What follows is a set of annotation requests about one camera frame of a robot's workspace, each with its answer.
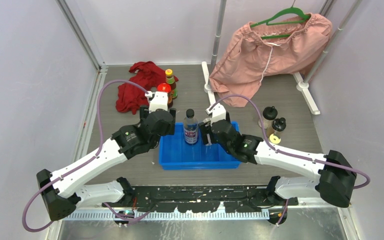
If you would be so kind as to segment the clear bottle black cap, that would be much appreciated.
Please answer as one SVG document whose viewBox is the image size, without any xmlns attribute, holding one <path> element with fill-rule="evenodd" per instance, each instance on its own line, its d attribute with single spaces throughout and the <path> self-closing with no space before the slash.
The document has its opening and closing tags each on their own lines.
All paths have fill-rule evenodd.
<svg viewBox="0 0 384 240">
<path fill-rule="evenodd" d="M 195 118 L 195 111 L 191 108 L 187 109 L 186 117 L 183 120 L 183 136 L 189 145 L 194 145 L 199 139 L 198 120 Z"/>
</svg>

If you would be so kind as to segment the black cap shaker bottle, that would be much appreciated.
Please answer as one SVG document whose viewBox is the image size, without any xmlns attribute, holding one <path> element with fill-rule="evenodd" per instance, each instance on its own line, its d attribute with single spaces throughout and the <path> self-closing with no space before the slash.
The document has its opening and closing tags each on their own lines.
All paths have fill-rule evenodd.
<svg viewBox="0 0 384 240">
<path fill-rule="evenodd" d="M 257 121 L 259 127 L 267 130 L 272 125 L 274 119 L 277 118 L 277 115 L 278 110 L 274 106 L 265 107 L 261 114 L 262 123 L 260 120 Z"/>
</svg>

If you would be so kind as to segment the yellow cap sauce bottle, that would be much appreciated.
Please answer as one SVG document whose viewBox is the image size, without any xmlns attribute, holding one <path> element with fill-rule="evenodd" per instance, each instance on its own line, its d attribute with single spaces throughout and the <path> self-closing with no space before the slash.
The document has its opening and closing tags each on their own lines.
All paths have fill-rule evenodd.
<svg viewBox="0 0 384 240">
<path fill-rule="evenodd" d="M 176 85 L 177 80 L 174 76 L 173 70 L 166 69 L 165 76 L 166 76 L 166 83 L 169 84 L 171 87 L 171 97 L 172 99 L 176 99 L 178 97 L 178 91 L 177 91 L 177 85 Z"/>
</svg>

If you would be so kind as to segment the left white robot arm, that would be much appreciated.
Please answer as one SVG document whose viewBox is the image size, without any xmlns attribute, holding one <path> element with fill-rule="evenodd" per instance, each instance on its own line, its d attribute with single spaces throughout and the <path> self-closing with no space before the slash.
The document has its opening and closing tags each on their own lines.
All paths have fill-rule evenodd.
<svg viewBox="0 0 384 240">
<path fill-rule="evenodd" d="M 50 220 L 61 220 L 77 207 L 87 205 L 117 202 L 122 207 L 129 206 L 134 194 L 126 179 L 97 185 L 86 183 L 113 166 L 155 149 L 162 136 L 175 133 L 175 123 L 175 108 L 150 111 L 142 106 L 139 123 L 122 126 L 99 148 L 67 167 L 39 171 L 36 180 L 43 189 L 40 195 Z"/>
</svg>

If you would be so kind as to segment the silver lid grain jar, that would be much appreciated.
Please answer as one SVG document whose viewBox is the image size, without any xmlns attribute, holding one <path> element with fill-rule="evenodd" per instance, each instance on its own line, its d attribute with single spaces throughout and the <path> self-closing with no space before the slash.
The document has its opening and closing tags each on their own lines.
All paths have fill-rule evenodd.
<svg viewBox="0 0 384 240">
<path fill-rule="evenodd" d="M 202 136 L 202 139 L 205 146 L 211 146 L 213 144 L 213 135 L 211 133 L 207 133 L 205 136 Z"/>
</svg>

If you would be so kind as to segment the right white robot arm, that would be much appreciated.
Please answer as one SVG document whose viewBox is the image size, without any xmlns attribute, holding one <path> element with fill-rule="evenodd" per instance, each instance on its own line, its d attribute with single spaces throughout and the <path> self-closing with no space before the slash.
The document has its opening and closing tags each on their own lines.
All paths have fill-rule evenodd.
<svg viewBox="0 0 384 240">
<path fill-rule="evenodd" d="M 271 177 L 265 189 L 270 204 L 291 198 L 321 198 L 339 208 L 349 207 L 357 175 L 340 152 L 331 150 L 324 155 L 267 144 L 261 137 L 240 134 L 224 119 L 199 123 L 198 128 L 204 144 L 219 144 L 242 163 L 273 166 L 299 175 Z"/>
</svg>

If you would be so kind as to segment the blue plastic divided bin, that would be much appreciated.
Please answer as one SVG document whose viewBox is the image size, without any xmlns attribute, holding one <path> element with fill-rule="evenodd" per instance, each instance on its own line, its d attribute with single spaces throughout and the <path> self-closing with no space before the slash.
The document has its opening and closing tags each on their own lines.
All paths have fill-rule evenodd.
<svg viewBox="0 0 384 240">
<path fill-rule="evenodd" d="M 158 162 L 164 170 L 236 169 L 241 164 L 219 144 L 204 145 L 201 139 L 186 143 L 181 122 L 175 124 L 173 135 L 160 138 Z"/>
</svg>

